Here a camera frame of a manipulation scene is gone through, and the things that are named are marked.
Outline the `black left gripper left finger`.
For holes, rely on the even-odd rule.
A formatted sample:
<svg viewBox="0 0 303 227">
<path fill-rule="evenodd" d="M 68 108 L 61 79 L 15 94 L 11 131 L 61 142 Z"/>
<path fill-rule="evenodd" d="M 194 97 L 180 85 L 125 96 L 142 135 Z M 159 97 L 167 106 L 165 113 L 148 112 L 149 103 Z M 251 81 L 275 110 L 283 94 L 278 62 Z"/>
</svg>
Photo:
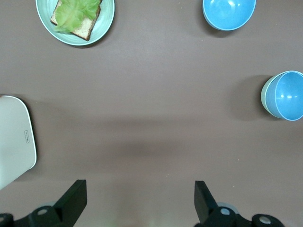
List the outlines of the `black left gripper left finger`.
<svg viewBox="0 0 303 227">
<path fill-rule="evenodd" d="M 76 180 L 53 207 L 60 221 L 66 227 L 73 227 L 86 205 L 87 182 L 86 180 Z"/>
</svg>

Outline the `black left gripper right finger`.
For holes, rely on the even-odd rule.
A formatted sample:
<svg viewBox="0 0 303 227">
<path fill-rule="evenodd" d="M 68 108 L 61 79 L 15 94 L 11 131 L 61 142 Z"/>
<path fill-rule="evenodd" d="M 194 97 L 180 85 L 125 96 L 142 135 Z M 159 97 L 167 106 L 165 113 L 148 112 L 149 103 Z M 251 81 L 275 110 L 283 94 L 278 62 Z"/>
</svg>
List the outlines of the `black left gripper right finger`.
<svg viewBox="0 0 303 227">
<path fill-rule="evenodd" d="M 218 208 L 215 199 L 204 181 L 195 181 L 194 206 L 201 224 Z"/>
</svg>

